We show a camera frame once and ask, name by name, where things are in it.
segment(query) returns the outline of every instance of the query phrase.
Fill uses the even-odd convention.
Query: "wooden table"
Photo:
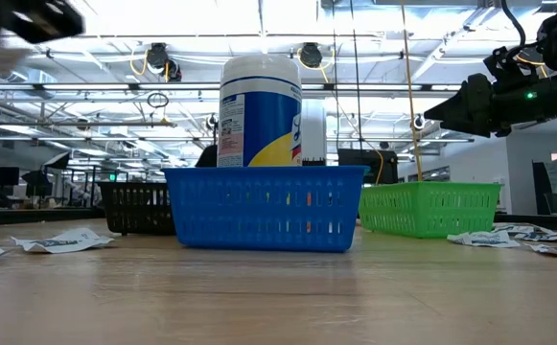
[[[104,220],[0,226],[44,238]],[[347,254],[129,236],[0,258],[0,344],[552,344],[557,258],[358,231]]]

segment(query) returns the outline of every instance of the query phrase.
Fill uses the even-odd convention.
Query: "blue plastic basket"
[[[367,167],[164,169],[188,246],[343,252]]]

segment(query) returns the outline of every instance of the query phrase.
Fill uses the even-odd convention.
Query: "cable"
[[[517,60],[525,62],[525,63],[530,63],[536,66],[545,66],[544,62],[534,62],[534,61],[530,61],[528,59],[522,58],[521,56],[517,56]]]
[[[408,49],[408,32],[406,29],[406,0],[402,0],[402,21],[404,22],[404,48],[406,50],[406,76],[408,80],[408,97],[410,98],[410,131],[412,132],[412,145],[414,146],[414,157],[416,158],[416,170],[419,181],[423,181],[423,170],[421,168],[421,154],[419,143],[414,128],[414,100],[412,99],[412,76],[410,75],[410,51]]]
[[[519,23],[519,20],[517,20],[515,15],[508,8],[508,4],[506,3],[506,0],[501,0],[501,9],[504,11],[504,14],[506,14],[508,19],[510,19],[512,25],[515,26],[515,29],[517,29],[517,31],[519,32],[519,38],[521,39],[519,46],[520,47],[524,46],[525,39],[526,39],[525,30],[523,29],[523,26],[521,26],[521,23]]]
[[[333,19],[334,19],[334,52],[337,50],[337,35],[336,35],[336,5],[334,2],[332,2],[332,15],[333,15]],[[323,77],[326,79],[327,83],[329,83],[329,81],[327,80],[327,75],[324,72],[324,69],[321,69],[321,71],[323,72]],[[334,54],[334,74],[336,76],[336,82],[337,82],[337,56]],[[336,150],[339,148],[339,122],[340,122],[340,110],[341,112],[344,114],[344,117],[346,118],[346,121],[348,121],[348,123],[351,125],[351,127],[353,128],[354,131],[357,132],[357,134],[360,137],[360,140],[362,140],[363,142],[365,142],[365,144],[367,144],[374,152],[376,152],[379,157],[381,158],[381,168],[378,171],[378,175],[376,175],[376,183],[375,184],[379,184],[379,182],[381,181],[381,176],[383,174],[383,169],[384,169],[384,157],[383,154],[380,153],[372,144],[370,144],[367,140],[365,140],[365,138],[363,138],[363,136],[361,135],[361,132],[357,129],[357,127],[355,125],[353,125],[353,123],[351,122],[351,120],[348,118],[348,115],[346,114],[346,111],[344,111],[344,109],[342,108],[342,106],[339,103],[339,98],[337,97],[337,90],[334,91],[332,90],[332,95],[334,96],[334,98],[336,99],[336,112],[337,112],[337,134],[336,134]]]
[[[336,82],[337,82],[337,35],[336,35],[336,4],[334,1],[332,1],[332,26],[334,28],[334,76],[336,77]],[[324,71],[325,70],[321,70],[323,72],[323,77],[325,78],[325,82],[329,83],[329,79],[327,79],[327,75],[325,75]],[[337,91],[336,93],[334,93],[332,91],[332,94],[334,95],[334,97],[336,98],[336,119],[337,119],[337,132],[336,132],[336,153],[337,150],[339,149],[339,100],[337,98]]]
[[[546,68],[545,68],[546,65],[543,62],[530,61],[530,60],[522,58],[520,56],[517,56],[517,60],[519,60],[521,62],[529,63],[533,66],[540,66],[542,71],[543,71],[543,76],[545,76],[545,78],[548,78],[548,74],[546,73]]]
[[[142,76],[146,73],[146,65],[148,64],[148,49],[146,50],[146,53],[144,53],[144,68],[142,69],[142,72],[136,70],[135,66],[133,66],[133,56],[134,55],[135,55],[135,49],[131,49],[131,59],[129,60],[129,65],[131,66],[131,71],[133,71],[133,73],[135,73],[138,76]]]
[[[355,8],[353,6],[353,0],[350,0],[351,3],[351,20],[353,21],[353,45],[355,48],[355,76],[357,81],[357,110],[358,110],[358,120],[359,120],[359,140],[361,141],[363,137],[361,136],[361,91],[359,88],[360,80],[359,80],[359,53],[357,51],[357,29],[355,27]],[[363,145],[360,143],[360,150],[361,154],[363,154]]]

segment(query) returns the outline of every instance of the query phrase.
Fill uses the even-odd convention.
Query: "disinfecting wipes container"
[[[220,81],[219,167],[301,166],[301,81],[286,57],[235,57]]]

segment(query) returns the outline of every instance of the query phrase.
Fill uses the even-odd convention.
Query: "green basket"
[[[489,231],[500,184],[410,182],[364,188],[361,225],[416,238]]]

